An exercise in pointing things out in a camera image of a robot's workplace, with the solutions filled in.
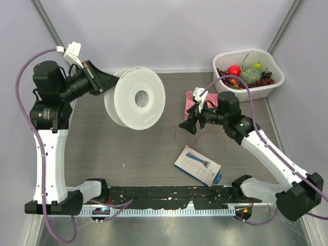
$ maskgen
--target white wall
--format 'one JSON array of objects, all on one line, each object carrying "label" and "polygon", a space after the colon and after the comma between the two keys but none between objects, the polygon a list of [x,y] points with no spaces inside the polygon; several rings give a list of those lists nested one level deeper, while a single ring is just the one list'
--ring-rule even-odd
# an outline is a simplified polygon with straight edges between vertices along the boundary
[{"label": "white wall", "polygon": [[[269,96],[288,156],[309,173],[318,172],[328,194],[328,2],[304,1],[273,54],[285,83]],[[315,210],[328,216],[322,200]],[[328,222],[316,219],[325,238]]]},{"label": "white wall", "polygon": [[[32,132],[15,99],[15,79],[21,66],[34,54],[55,45],[30,1],[4,1],[0,8],[0,244],[22,245],[31,216],[24,204],[33,198],[36,184],[36,150]],[[45,55],[43,59],[59,58]],[[30,110],[35,101],[32,89],[33,66],[21,82],[24,105]]]},{"label": "white wall", "polygon": [[211,70],[220,52],[267,49],[293,0],[79,0],[42,4],[65,44],[105,71]]}]

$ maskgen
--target white basket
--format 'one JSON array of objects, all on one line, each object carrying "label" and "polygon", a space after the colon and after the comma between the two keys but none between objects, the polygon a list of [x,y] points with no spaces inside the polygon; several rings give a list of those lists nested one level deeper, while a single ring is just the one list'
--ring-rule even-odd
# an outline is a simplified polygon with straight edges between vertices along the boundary
[{"label": "white basket", "polygon": [[[213,68],[214,68],[213,81],[219,77],[219,73],[217,72],[216,68],[219,68],[222,71],[226,71],[232,65],[241,66],[241,63],[247,54],[249,55],[244,62],[243,65],[244,68],[250,67],[251,65],[260,61],[261,71],[265,71],[266,68],[268,68],[268,71],[272,72],[271,78],[274,79],[275,81],[273,85],[250,89],[252,99],[266,97],[273,90],[273,88],[280,86],[284,82],[285,75],[280,70],[273,57],[268,52],[261,49],[237,50],[237,51],[218,54],[213,59]],[[227,87],[221,80],[215,83],[215,88],[218,93],[222,91],[234,92],[235,95],[238,97],[239,101],[249,100],[246,89],[243,90],[231,89]]]}]

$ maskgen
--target spool center hole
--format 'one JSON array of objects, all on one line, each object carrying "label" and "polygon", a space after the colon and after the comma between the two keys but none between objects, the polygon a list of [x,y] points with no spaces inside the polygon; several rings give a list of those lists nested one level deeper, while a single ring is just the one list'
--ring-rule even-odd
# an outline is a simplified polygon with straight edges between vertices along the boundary
[{"label": "spool center hole", "polygon": [[148,100],[149,97],[146,91],[138,91],[137,94],[135,94],[135,104],[137,104],[137,106],[140,108],[145,107],[148,104]]}]

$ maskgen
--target white spool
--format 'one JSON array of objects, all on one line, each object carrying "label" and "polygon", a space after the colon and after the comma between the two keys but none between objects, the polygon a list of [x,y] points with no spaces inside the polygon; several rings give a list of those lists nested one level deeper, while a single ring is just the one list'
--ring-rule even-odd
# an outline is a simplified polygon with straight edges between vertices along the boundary
[{"label": "white spool", "polygon": [[105,108],[120,126],[144,130],[161,117],[165,106],[165,89],[158,75],[144,67],[116,72],[116,86],[105,92]]}]

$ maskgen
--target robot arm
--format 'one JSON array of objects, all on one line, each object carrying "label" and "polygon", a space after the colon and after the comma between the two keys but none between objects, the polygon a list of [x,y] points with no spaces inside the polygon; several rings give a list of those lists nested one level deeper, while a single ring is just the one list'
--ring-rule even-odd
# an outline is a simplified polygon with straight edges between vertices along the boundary
[{"label": "robot arm", "polygon": [[222,125],[227,136],[255,155],[279,183],[273,185],[245,175],[233,183],[233,185],[239,186],[244,196],[277,204],[279,211],[291,221],[296,221],[321,203],[321,196],[295,175],[268,148],[268,145],[321,191],[323,188],[322,177],[317,173],[310,175],[306,170],[297,166],[274,146],[262,130],[259,130],[267,141],[265,144],[255,131],[252,119],[241,114],[239,100],[233,92],[219,93],[219,106],[210,109],[205,103],[206,93],[204,93],[205,97],[204,95],[200,96],[203,91],[203,88],[195,89],[193,99],[196,104],[188,110],[188,119],[179,127],[196,134],[197,121],[199,121],[201,129],[206,123]]},{"label": "robot arm", "polygon": [[[97,69],[89,60],[78,59],[80,44],[71,43],[66,49],[57,47],[64,59],[76,67],[73,75],[64,77],[54,61],[44,61],[34,67],[33,81],[36,102],[30,118],[40,134],[46,152],[46,204],[48,214],[78,215],[83,203],[93,197],[108,197],[104,179],[88,179],[83,184],[67,188],[64,175],[65,143],[73,112],[71,103],[86,93],[100,95],[116,85],[118,77]],[[28,214],[42,214],[42,157],[37,149],[37,184],[33,200],[25,204]]]}]

